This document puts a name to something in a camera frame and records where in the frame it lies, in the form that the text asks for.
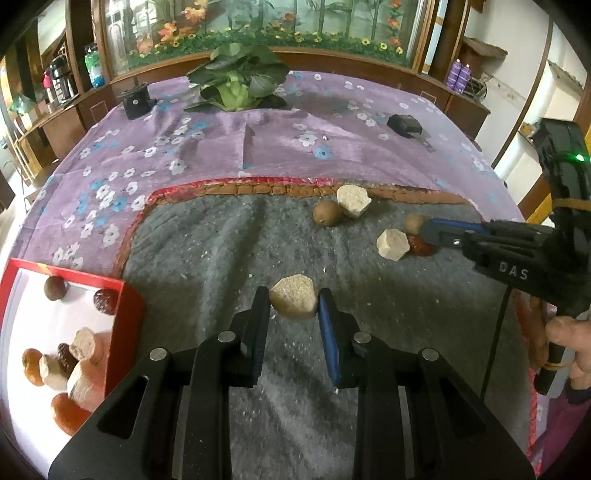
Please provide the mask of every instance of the thermos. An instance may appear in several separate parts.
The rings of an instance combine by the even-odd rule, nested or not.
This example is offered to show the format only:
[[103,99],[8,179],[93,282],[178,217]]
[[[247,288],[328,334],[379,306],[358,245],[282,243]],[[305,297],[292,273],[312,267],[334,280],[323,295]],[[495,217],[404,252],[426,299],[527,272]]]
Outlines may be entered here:
[[460,70],[460,74],[457,76],[456,84],[453,87],[453,91],[459,94],[464,93],[466,90],[466,85],[470,81],[470,75],[472,71],[469,65],[462,65],[462,69]]
[[460,72],[462,70],[462,64],[460,60],[456,60],[452,64],[452,68],[449,71],[449,75],[447,76],[446,85],[448,88],[453,88],[456,86],[457,78],[460,76]]
[[49,71],[57,99],[60,103],[68,102],[77,92],[66,56],[54,58],[49,64]]

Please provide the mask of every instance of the beige sponge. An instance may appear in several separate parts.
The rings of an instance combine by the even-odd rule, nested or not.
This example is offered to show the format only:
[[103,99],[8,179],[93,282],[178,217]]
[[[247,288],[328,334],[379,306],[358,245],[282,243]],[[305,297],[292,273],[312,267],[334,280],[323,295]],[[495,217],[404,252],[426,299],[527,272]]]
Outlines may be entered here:
[[269,290],[269,300],[279,315],[304,320],[316,315],[316,289],[312,279],[297,274],[282,278]]
[[397,262],[410,250],[406,233],[400,230],[384,230],[376,242],[378,253]]
[[343,185],[336,191],[336,199],[347,216],[358,218],[371,203],[367,190],[357,185]]

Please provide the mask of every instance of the wooden shelf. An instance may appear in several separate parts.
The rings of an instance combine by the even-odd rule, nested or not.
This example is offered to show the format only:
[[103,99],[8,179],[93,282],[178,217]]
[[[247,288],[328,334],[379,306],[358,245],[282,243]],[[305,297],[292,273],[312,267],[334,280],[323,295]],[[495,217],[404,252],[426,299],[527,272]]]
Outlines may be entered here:
[[570,73],[560,68],[553,61],[548,60],[548,65],[550,65],[550,70],[554,74],[554,77],[556,78],[559,85],[571,90],[578,97],[583,96],[583,87]]

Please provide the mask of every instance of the gray felt mat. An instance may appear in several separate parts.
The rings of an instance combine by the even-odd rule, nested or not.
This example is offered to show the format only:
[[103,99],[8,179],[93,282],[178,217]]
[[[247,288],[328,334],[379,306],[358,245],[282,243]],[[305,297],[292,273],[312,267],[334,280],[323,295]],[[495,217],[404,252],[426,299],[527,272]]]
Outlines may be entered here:
[[[156,207],[136,232],[124,272],[147,304],[138,357],[158,346],[175,352],[199,345],[249,308],[258,285],[303,273],[317,288],[330,287],[363,330],[405,351],[436,348],[479,391],[504,286],[475,273],[457,251],[396,263],[375,246],[410,212],[478,221],[476,212],[374,200],[360,219],[326,229],[311,220],[317,202],[210,195]],[[230,392],[234,476],[350,478],[357,391],[332,386],[316,319],[271,315],[258,385]],[[527,368],[510,304],[487,405],[523,450]]]

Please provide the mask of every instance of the sponge piece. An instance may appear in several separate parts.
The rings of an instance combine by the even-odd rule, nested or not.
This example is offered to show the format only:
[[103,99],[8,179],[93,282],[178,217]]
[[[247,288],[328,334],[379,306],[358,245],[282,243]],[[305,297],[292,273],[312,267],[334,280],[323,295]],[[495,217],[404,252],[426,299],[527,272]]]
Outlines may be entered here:
[[282,278],[269,290],[269,300],[279,315],[304,320],[316,315],[316,289],[312,279],[297,274]]

